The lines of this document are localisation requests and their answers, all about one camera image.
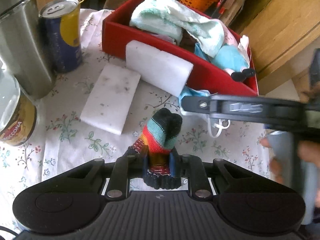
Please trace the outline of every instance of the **ribbed black surface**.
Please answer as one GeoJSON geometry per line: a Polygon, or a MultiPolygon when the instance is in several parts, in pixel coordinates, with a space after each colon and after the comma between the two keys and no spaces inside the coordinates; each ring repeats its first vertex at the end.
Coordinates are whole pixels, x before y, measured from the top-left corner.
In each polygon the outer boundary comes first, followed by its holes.
{"type": "Polygon", "coordinates": [[[298,240],[294,233],[258,237],[226,224],[208,202],[192,200],[186,192],[134,191],[109,203],[88,227],[64,236],[37,236],[23,232],[16,240],[298,240]]]}

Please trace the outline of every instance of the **dirty white sponge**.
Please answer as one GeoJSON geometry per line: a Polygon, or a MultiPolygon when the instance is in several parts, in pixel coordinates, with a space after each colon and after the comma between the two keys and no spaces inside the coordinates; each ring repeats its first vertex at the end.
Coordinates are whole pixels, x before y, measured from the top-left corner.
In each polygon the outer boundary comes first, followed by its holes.
{"type": "Polygon", "coordinates": [[[81,121],[120,135],[139,80],[139,73],[107,64],[82,110],[81,121]]]}
{"type": "Polygon", "coordinates": [[[141,74],[141,79],[178,97],[193,64],[139,41],[130,41],[125,50],[126,66],[141,74]]]}

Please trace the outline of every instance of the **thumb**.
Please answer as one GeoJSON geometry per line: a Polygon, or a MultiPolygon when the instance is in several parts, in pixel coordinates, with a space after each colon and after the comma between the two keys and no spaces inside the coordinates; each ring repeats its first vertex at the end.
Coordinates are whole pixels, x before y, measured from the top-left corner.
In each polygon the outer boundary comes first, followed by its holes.
{"type": "Polygon", "coordinates": [[[300,141],[298,145],[298,156],[308,162],[314,163],[320,168],[320,144],[310,141],[300,141]]]}

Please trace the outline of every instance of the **can pull tab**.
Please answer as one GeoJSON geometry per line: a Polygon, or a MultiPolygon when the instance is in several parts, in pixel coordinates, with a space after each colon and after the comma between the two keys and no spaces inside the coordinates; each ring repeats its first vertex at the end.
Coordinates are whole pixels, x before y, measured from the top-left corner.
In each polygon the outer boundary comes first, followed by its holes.
{"type": "Polygon", "coordinates": [[[56,5],[54,7],[48,8],[47,13],[48,14],[52,14],[52,13],[55,13],[57,11],[62,10],[63,8],[64,8],[64,5],[63,4],[59,4],[59,5],[56,5]]]}

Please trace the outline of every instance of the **gray handle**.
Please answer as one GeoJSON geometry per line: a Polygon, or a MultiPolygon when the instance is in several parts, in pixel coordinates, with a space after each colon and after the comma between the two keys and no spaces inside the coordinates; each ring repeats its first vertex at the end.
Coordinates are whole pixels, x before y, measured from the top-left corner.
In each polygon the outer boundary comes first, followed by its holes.
{"type": "Polygon", "coordinates": [[[267,135],[270,146],[282,166],[284,185],[297,191],[304,199],[306,212],[302,224],[313,220],[314,204],[318,189],[318,172],[313,163],[306,163],[297,157],[294,135],[275,131],[267,135]]]}

